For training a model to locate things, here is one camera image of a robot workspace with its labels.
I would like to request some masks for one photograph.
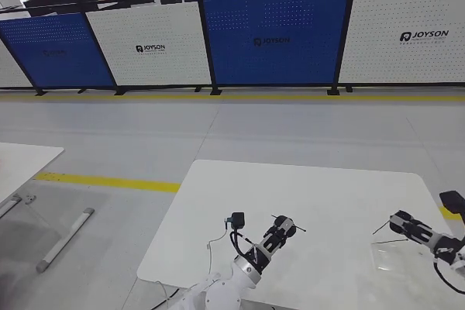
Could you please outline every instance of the white table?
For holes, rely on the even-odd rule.
[[[395,288],[386,298],[381,294],[388,278],[376,268],[373,253],[378,252],[371,243],[400,239],[388,227],[372,236],[399,209],[438,232],[451,233],[416,174],[197,160],[160,224],[138,278],[189,288],[206,277],[206,243],[223,234],[225,217],[245,212],[241,232],[260,242],[274,221],[270,215],[286,215],[308,231],[298,230],[275,253],[257,289],[248,290],[244,299],[294,309],[392,309],[406,298],[397,297],[401,293],[395,294]],[[418,255],[427,257],[425,247],[411,241],[379,246],[411,251],[405,260],[418,271],[407,277],[421,275],[420,294],[436,294],[433,288],[440,298],[448,298],[445,302],[464,302],[435,275],[432,262]],[[212,249],[212,270],[230,274],[236,252],[229,237]],[[372,294],[380,297],[374,300]],[[419,302],[407,302],[408,310],[424,309]]]
[[[21,197],[18,193],[22,191],[22,187],[29,180],[63,152],[64,149],[61,147],[0,143],[0,218],[23,199],[27,205],[33,202],[35,196],[22,195]],[[81,217],[71,227],[69,234],[59,240],[38,264],[36,269],[39,272],[44,272],[48,268],[52,260],[79,230],[91,213],[93,213],[93,210],[90,208],[84,210]]]

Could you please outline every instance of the panel foot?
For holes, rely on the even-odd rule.
[[[117,91],[115,92],[114,96],[122,96],[127,92],[126,89],[124,88],[117,88]]]
[[[57,257],[57,255],[61,252],[61,250],[67,245],[69,240],[74,237],[74,235],[78,232],[78,230],[83,226],[84,222],[93,214],[95,210],[93,208],[86,208],[81,216],[74,222],[71,226],[71,230],[64,238],[60,239],[48,252],[48,254],[43,258],[37,265],[36,271],[41,274],[43,273],[52,263],[52,261]]]
[[[210,95],[211,96],[220,96],[220,94],[222,93],[222,91],[218,88],[212,88],[212,91],[210,92]]]
[[[338,88],[331,88],[327,90],[327,95],[329,96],[339,96]]]

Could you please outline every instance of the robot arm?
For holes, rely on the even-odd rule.
[[[262,272],[270,263],[274,253],[279,250],[289,237],[296,233],[293,221],[285,216],[278,216],[274,225],[263,235],[261,243],[253,244],[243,253],[238,246],[238,229],[244,226],[244,214],[233,213],[228,219],[234,229],[233,245],[238,256],[232,261],[232,276],[222,278],[218,273],[210,274],[203,282],[196,284],[177,301],[171,310],[195,310],[200,301],[205,303],[206,310],[238,310],[241,306],[241,294],[246,288],[255,288],[261,279]]]
[[[444,192],[439,196],[450,212],[460,214],[465,225],[465,199],[456,191]],[[465,278],[465,237],[459,240],[446,234],[437,233],[431,227],[401,210],[390,217],[389,226],[395,233],[407,236],[410,240],[427,246],[436,259],[444,260]],[[434,263],[434,269],[444,283],[457,293],[465,295],[465,291],[455,288],[441,275],[437,262]]]

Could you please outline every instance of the metal table leg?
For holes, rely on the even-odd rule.
[[[69,233],[62,239],[60,239],[48,252],[48,254],[41,260],[37,265],[36,265],[36,271],[38,273],[43,273],[49,265],[52,263],[52,261],[57,257],[57,255],[61,252],[61,250],[66,246],[66,244],[71,240],[71,238],[78,232],[78,230],[83,226],[84,222],[90,217],[91,214],[93,214],[95,210],[93,208],[86,208],[83,211],[83,214],[74,222],[74,224],[71,226],[71,230]]]
[[[21,200],[22,198],[20,198],[18,195],[15,195],[11,200],[7,201],[7,203],[5,203],[5,205],[0,208],[0,218],[4,216],[5,213],[7,213],[11,208],[13,208],[14,205],[17,205]]]

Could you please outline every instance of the white wall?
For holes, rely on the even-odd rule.
[[[87,14],[118,85],[211,83],[197,2]]]
[[[465,82],[465,0],[355,0],[339,81]]]

